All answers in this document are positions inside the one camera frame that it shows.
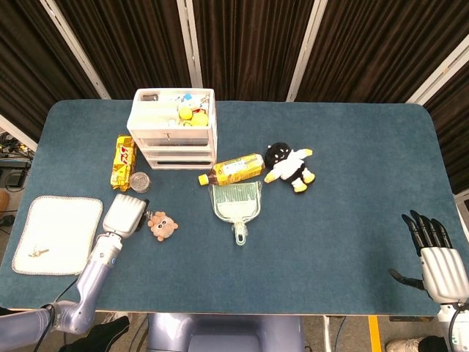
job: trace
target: small brown bear toy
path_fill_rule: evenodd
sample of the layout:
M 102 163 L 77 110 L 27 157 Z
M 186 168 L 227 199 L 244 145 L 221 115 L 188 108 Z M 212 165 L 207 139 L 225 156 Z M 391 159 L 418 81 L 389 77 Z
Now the small brown bear toy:
M 167 239 L 179 226 L 173 219 L 166 216 L 164 211 L 157 211 L 148 221 L 148 226 L 153 235 L 160 241 Z

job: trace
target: dustpan handle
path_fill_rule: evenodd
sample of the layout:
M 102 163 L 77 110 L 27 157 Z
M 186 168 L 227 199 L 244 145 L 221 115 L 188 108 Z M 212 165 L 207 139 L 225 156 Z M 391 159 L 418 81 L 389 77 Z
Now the dustpan handle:
M 244 246 L 244 243 L 246 243 L 246 236 L 248 234 L 248 228 L 246 227 L 244 222 L 235 222 L 233 224 L 233 230 L 236 244 L 238 246 Z

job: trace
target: dark curtain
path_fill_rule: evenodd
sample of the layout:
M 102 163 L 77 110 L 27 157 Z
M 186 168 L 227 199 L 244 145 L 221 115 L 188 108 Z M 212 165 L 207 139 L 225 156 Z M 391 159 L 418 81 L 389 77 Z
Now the dark curtain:
M 191 87 L 175 0 L 56 0 L 113 99 Z
M 467 0 L 329 1 L 297 100 L 404 103 L 468 19 Z
M 469 189 L 469 64 L 425 108 L 435 124 L 453 193 Z
M 0 114 L 38 141 L 55 102 L 98 97 L 38 1 L 0 1 Z
M 313 0 L 194 0 L 204 87 L 218 100 L 285 100 Z

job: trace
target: yellow snack box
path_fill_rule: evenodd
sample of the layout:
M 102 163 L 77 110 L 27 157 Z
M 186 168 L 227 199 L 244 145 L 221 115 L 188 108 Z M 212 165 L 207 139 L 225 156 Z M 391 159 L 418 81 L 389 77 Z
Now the yellow snack box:
M 137 157 L 137 148 L 131 136 L 118 136 L 116 155 L 112 164 L 111 186 L 125 192 L 130 187 L 130 176 L 133 174 Z

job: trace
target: penguin plush toy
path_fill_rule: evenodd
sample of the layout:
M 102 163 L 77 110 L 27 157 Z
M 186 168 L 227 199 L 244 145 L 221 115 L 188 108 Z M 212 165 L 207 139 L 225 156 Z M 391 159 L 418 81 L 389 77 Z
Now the penguin plush toy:
M 269 145 L 265 153 L 265 165 L 272 169 L 264 181 L 270 183 L 279 177 L 293 186 L 295 193 L 304 192 L 315 176 L 305 167 L 304 158 L 313 155 L 311 149 L 296 152 L 287 143 L 278 142 Z

